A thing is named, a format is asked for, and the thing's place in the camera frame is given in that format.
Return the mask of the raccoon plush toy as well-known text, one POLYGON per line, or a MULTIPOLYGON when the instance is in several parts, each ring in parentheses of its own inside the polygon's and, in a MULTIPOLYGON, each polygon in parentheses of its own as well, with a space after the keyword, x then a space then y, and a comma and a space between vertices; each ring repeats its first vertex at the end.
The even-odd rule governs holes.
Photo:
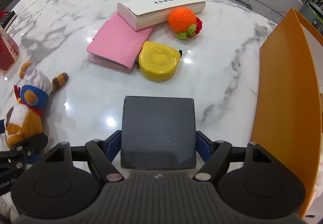
POLYGON ((37 135, 43 134, 43 111, 50 95, 67 83, 68 75, 60 73, 49 79, 33 63, 26 62, 20 68, 19 77, 24 85, 14 85, 16 103, 1 120, 1 136, 9 150, 27 147, 27 163, 32 164, 40 158, 41 150, 48 143, 47 138, 33 142, 37 135))

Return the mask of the dark grey square box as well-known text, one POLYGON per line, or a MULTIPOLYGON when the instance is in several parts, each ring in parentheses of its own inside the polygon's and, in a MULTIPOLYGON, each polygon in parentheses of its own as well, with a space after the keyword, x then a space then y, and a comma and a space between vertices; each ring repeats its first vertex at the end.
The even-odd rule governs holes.
POLYGON ((126 96, 122 117, 121 166, 166 171, 194 168, 194 100, 126 96))

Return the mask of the orange storage box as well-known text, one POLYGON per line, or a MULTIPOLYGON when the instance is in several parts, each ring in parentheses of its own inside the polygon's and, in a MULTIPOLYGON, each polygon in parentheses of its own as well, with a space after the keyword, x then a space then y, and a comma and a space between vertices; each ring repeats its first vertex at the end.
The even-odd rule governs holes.
POLYGON ((322 35, 291 9, 260 49, 257 107, 251 140, 305 187, 299 215, 314 200, 321 156, 322 35))

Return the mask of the yellow tape measure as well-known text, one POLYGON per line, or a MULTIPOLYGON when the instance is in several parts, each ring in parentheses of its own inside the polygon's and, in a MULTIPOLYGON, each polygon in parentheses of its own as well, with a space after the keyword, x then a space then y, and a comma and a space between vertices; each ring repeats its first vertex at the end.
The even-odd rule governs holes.
POLYGON ((138 66, 147 79, 166 81, 175 75, 181 57, 182 50, 145 41, 138 56, 138 66))

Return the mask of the pink wallet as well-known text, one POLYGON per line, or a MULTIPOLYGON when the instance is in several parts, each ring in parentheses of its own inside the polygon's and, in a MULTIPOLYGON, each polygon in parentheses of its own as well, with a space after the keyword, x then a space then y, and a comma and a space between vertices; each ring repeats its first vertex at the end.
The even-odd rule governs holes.
POLYGON ((88 60, 106 68, 131 72, 153 28, 136 31, 118 13, 114 13, 88 45, 88 60))

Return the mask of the orange crochet ball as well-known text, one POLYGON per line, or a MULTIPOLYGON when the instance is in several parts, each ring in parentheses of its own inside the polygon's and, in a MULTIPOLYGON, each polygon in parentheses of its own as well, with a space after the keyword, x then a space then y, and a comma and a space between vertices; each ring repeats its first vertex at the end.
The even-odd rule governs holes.
POLYGON ((170 12, 168 25, 180 40, 194 37, 202 30, 202 21, 191 9, 185 7, 175 8, 170 12))

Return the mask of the white glasses case box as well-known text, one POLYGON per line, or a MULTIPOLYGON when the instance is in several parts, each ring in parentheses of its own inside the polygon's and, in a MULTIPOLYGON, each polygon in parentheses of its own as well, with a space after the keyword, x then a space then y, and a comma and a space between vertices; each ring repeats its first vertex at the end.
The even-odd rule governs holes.
POLYGON ((118 14, 136 31, 166 22, 172 10, 186 7, 200 13, 206 0, 131 0, 117 4, 118 14))

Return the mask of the black remote control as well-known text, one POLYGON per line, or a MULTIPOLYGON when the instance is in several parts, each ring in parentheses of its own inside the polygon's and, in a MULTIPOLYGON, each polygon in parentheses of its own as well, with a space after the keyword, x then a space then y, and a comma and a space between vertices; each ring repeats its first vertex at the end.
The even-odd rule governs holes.
POLYGON ((15 11, 1 11, 0 12, 0 25, 7 31, 12 22, 16 19, 17 15, 15 11))

